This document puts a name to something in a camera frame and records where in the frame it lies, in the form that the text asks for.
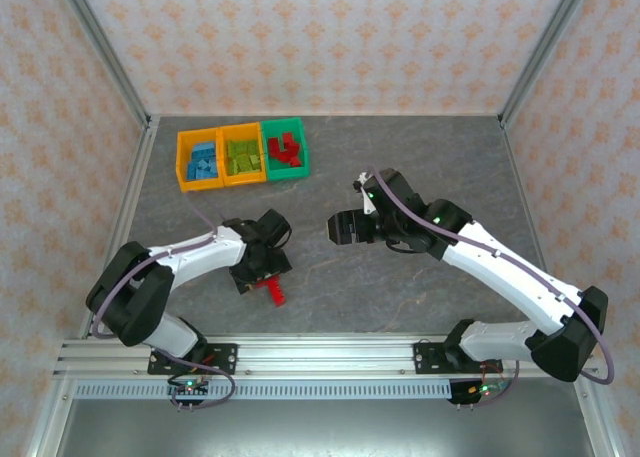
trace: patterned wallpaper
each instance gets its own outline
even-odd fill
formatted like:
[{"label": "patterned wallpaper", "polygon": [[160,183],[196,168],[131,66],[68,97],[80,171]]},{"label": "patterned wallpaper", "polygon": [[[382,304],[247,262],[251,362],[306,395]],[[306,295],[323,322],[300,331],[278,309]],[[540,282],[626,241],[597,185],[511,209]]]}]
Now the patterned wallpaper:
[{"label": "patterned wallpaper", "polygon": [[0,455],[78,331],[139,129],[64,0],[0,0]]},{"label": "patterned wallpaper", "polygon": [[640,0],[584,0],[574,19],[509,138],[546,262],[609,294],[617,419],[637,455]]},{"label": "patterned wallpaper", "polygon": [[151,113],[497,114],[559,0],[89,0]]}]

